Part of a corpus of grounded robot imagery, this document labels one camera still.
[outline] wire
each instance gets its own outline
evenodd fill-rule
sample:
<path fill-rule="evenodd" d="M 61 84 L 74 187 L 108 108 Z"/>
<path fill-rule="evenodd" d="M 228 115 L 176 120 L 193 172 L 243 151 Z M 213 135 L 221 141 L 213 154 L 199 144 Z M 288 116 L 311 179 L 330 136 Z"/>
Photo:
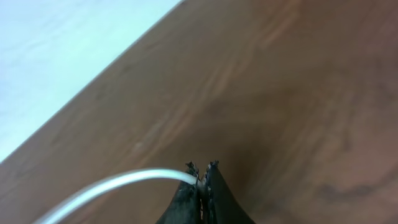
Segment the wire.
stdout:
<path fill-rule="evenodd" d="M 51 209 L 44 216 L 36 220 L 33 224 L 55 224 L 63 220 L 66 216 L 71 214 L 76 209 L 80 208 L 90 200 L 106 193 L 110 190 L 122 187 L 126 184 L 135 183 L 148 179 L 175 179 L 181 180 L 188 184 L 198 184 L 201 187 L 201 182 L 190 174 L 171 169 L 143 169 L 132 170 L 112 177 L 105 178 L 94 184 L 91 184 L 77 193 L 73 194 L 59 205 Z"/>

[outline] wood grain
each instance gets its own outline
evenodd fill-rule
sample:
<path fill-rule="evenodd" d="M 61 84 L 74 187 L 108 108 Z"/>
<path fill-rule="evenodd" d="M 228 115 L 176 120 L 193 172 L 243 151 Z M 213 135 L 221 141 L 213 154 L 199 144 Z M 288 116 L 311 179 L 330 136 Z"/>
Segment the wood grain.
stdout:
<path fill-rule="evenodd" d="M 100 178 L 213 159 L 256 223 L 398 222 L 398 5 L 190 0 L 0 168 L 2 223 Z M 176 182 L 67 223 L 154 223 Z"/>

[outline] brown wooden surface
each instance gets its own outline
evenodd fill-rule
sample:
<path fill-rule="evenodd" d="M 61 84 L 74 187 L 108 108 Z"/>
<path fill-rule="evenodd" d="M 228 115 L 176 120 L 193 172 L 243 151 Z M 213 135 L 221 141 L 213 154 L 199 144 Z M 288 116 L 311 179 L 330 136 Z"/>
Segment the brown wooden surface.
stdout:
<path fill-rule="evenodd" d="M 219 159 L 257 223 L 398 223 L 397 23 L 394 0 L 184 2 L 0 165 L 0 222 L 111 174 Z M 154 223 L 176 186 L 66 222 Z"/>

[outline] black plastic part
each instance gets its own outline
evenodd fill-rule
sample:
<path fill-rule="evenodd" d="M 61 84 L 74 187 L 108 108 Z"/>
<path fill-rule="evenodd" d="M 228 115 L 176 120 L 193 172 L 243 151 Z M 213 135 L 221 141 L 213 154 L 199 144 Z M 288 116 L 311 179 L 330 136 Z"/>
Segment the black plastic part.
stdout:
<path fill-rule="evenodd" d="M 187 173 L 198 176 L 192 162 L 187 166 Z M 156 224 L 254 224 L 226 185 L 218 161 L 210 163 L 204 178 L 205 188 L 201 192 L 197 185 L 181 182 Z"/>
<path fill-rule="evenodd" d="M 197 176 L 195 166 L 192 163 L 187 166 L 186 173 Z M 200 208 L 198 187 L 181 182 L 169 207 L 156 224 L 202 224 Z"/>
<path fill-rule="evenodd" d="M 209 165 L 206 173 L 207 195 L 206 209 L 203 209 L 203 219 L 206 224 L 254 224 L 254 221 L 239 206 L 232 192 L 218 170 L 218 161 Z"/>

